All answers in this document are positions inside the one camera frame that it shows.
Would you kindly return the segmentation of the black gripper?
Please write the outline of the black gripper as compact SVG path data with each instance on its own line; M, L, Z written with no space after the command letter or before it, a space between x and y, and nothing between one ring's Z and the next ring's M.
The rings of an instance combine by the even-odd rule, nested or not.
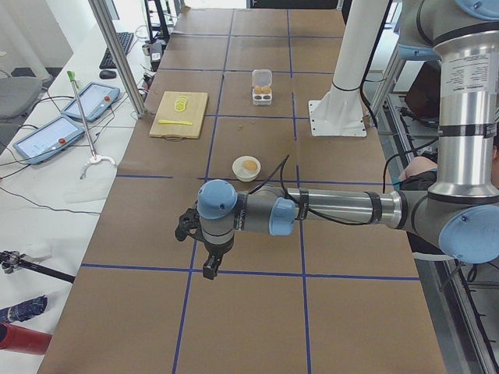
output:
M177 241L185 241L187 237L202 241L203 234L200 224L200 215L195 208L188 208L187 211L179 217L179 223L175 229L175 238ZM215 279L218 275L218 269L222 262L222 256L209 255L203 264L203 277Z

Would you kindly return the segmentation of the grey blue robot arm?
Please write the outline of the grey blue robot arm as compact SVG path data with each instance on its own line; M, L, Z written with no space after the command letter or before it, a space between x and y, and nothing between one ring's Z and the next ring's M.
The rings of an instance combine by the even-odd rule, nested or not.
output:
M495 1L405 1L400 52L441 60L437 180L427 190L334 192L204 183L180 218L175 237L208 252L203 275L214 279L236 231L289 235L294 224L323 219L348 226L384 224L421 237L463 263L498 255L498 191L492 182L498 92Z

